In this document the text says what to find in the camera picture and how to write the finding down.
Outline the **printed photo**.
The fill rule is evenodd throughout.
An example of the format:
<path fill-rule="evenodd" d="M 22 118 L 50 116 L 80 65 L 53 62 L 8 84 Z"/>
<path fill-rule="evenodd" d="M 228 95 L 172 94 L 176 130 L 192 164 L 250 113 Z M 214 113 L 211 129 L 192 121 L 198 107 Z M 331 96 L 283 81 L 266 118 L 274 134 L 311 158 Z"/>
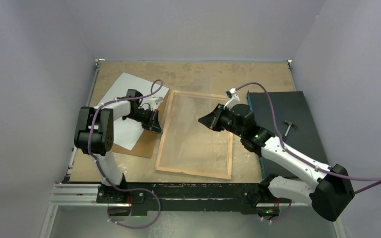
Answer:
<path fill-rule="evenodd" d="M 151 81 L 146 79 L 128 73 L 122 73 L 98 102 L 97 106 L 111 101 L 116 97 L 124 97 L 128 89 L 135 89 L 144 96 L 148 95 L 151 91 L 156 91 L 160 85 L 157 83 L 151 88 L 152 84 Z M 114 143 L 125 149 L 132 150 L 143 132 L 144 129 L 141 123 L 132 119 L 117 119 L 114 121 Z"/>

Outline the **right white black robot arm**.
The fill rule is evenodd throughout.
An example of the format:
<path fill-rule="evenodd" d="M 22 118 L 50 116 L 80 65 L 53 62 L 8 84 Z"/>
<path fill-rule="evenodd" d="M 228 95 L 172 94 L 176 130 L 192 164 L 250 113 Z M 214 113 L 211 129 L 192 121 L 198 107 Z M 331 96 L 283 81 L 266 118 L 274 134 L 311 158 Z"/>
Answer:
<path fill-rule="evenodd" d="M 343 166 L 330 167 L 282 144 L 277 134 L 257 124 L 248 105 L 236 104 L 229 109 L 218 104 L 198 122 L 210 130 L 226 130 L 238 136 L 246 150 L 277 163 L 298 178 L 270 175 L 258 189 L 263 201 L 286 198 L 311 205 L 322 218 L 334 222 L 355 196 Z"/>

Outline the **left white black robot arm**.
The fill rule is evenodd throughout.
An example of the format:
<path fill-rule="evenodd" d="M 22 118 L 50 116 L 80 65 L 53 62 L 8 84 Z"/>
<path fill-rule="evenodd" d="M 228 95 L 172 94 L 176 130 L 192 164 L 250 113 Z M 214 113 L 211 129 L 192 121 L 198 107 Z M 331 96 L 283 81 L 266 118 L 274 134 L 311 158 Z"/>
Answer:
<path fill-rule="evenodd" d="M 74 145 L 92 158 L 101 175 L 102 185 L 111 186 L 109 197 L 116 203 L 124 202 L 131 189 L 127 187 L 124 173 L 118 169 L 112 151 L 115 120 L 131 119 L 147 131 L 163 132 L 157 109 L 163 98 L 149 94 L 149 106 L 143 108 L 141 105 L 145 97 L 137 90 L 129 89 L 124 97 L 116 97 L 97 107 L 84 106 L 79 110 Z"/>

